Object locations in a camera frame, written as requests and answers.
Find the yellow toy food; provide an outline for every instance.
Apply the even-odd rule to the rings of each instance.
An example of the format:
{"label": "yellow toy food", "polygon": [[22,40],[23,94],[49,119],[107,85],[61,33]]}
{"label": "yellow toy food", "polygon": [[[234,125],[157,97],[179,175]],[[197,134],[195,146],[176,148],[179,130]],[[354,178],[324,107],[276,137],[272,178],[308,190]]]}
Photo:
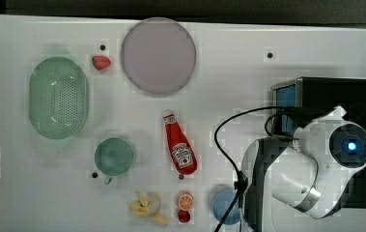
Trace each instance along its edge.
{"label": "yellow toy food", "polygon": [[161,200],[159,199],[159,195],[156,194],[154,199],[149,200],[145,195],[140,194],[139,201],[136,201],[130,204],[129,208],[131,212],[139,217],[154,217],[154,219],[163,224],[168,224],[167,219],[159,212],[159,208],[161,206]]}

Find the green cup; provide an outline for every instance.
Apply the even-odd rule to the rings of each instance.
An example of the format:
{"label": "green cup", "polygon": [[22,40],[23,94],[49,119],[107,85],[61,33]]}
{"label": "green cup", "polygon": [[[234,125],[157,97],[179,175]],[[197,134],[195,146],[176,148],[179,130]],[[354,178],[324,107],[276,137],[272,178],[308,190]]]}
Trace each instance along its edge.
{"label": "green cup", "polygon": [[109,138],[98,145],[95,151],[95,163],[98,169],[106,175],[105,184],[113,177],[124,175],[134,162],[132,147],[122,138]]}

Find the red cherry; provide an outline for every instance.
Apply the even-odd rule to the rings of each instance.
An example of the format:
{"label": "red cherry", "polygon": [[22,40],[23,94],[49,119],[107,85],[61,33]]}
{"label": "red cherry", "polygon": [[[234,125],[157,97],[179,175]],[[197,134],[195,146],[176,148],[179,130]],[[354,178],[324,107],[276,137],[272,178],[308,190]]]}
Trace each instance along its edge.
{"label": "red cherry", "polygon": [[181,223],[187,223],[191,220],[191,215],[188,211],[179,210],[179,221]]}

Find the small screen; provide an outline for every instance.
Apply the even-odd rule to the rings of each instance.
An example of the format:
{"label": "small screen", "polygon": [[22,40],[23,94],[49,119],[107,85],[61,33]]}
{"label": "small screen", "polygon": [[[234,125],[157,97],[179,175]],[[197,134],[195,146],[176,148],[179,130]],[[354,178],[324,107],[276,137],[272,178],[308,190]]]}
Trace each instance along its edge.
{"label": "small screen", "polygon": [[[276,90],[276,105],[277,106],[296,106],[296,86],[290,85]],[[282,132],[292,134],[295,129],[295,124],[291,118],[286,115],[281,116],[280,120]]]}

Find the blue bowl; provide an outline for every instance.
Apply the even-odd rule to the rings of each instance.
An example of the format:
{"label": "blue bowl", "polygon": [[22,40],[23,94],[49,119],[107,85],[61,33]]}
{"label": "blue bowl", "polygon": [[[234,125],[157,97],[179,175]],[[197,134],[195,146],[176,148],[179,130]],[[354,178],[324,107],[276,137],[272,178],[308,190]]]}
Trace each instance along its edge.
{"label": "blue bowl", "polygon": [[[235,198],[235,192],[231,189],[224,189],[221,192],[217,193],[215,198],[212,201],[212,212],[215,218],[218,221],[222,220],[224,217],[225,212],[230,207],[232,201]],[[225,219],[224,224],[226,225],[233,225],[240,221],[240,213],[238,207],[238,200],[234,205],[234,208],[231,210],[228,217]]]}

